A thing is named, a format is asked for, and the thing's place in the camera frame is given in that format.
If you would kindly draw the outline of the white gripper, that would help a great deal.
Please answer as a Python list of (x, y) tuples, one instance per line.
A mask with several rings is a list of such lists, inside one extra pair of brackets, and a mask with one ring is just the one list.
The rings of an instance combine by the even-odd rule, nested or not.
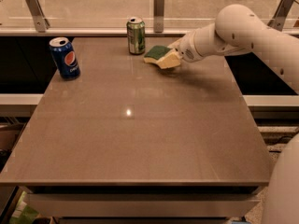
[(203, 57), (198, 53), (198, 51), (195, 48), (194, 36), (195, 31), (189, 32), (181, 39), (178, 39), (170, 45), (168, 45), (168, 47), (172, 50), (167, 52), (162, 58), (158, 60), (158, 66), (161, 69), (180, 66), (181, 57), (184, 61), (188, 63), (201, 61)]

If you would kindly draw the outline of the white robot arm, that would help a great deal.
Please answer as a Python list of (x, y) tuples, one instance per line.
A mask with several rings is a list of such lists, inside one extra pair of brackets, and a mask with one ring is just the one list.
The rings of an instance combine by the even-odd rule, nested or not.
[[(299, 39), (265, 25), (248, 7), (223, 8), (214, 23), (187, 33), (169, 47), (189, 63), (211, 55), (252, 52), (299, 92)], [(299, 224), (299, 134), (278, 156), (266, 193), (262, 224)]]

